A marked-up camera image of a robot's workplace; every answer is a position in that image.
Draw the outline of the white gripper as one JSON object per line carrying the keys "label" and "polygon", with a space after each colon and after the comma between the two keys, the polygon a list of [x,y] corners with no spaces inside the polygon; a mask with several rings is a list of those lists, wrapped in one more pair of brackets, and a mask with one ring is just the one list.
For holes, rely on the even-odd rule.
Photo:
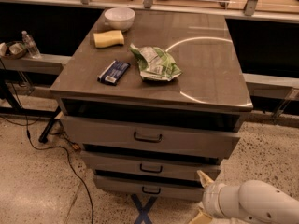
{"label": "white gripper", "polygon": [[202,202],[206,213],[199,210],[188,224],[210,224],[212,217],[231,218],[234,213],[234,187],[213,182],[202,170],[198,170],[197,174],[205,188]]}

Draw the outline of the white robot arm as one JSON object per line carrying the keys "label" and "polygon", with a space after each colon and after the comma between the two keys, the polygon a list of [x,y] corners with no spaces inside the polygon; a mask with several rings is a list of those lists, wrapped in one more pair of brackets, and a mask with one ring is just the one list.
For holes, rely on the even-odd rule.
{"label": "white robot arm", "polygon": [[250,224],[299,224],[299,202],[259,180],[239,186],[215,182],[198,170],[204,188],[203,208],[188,224],[211,224],[214,218],[235,218]]}

